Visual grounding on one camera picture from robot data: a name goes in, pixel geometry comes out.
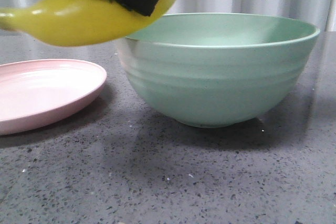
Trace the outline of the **pink plate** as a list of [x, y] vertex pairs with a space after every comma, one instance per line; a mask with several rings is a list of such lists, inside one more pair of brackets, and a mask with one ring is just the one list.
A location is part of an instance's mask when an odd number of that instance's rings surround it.
[[88, 106], [107, 79], [100, 65], [75, 59], [1, 65], [1, 135], [65, 119]]

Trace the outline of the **green ribbed bowl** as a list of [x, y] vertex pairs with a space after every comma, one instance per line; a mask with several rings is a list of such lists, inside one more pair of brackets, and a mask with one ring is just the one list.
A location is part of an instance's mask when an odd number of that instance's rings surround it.
[[172, 14], [115, 47], [150, 107], [186, 125], [216, 128], [276, 106], [295, 86], [319, 33], [285, 17]]

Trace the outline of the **yellow banana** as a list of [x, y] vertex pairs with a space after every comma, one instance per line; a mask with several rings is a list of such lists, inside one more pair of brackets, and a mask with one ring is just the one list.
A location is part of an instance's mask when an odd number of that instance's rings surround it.
[[40, 0], [25, 8], [1, 8], [1, 29], [21, 31], [54, 46], [86, 46], [111, 41], [147, 27], [176, 0], [159, 0], [150, 16], [115, 0]]

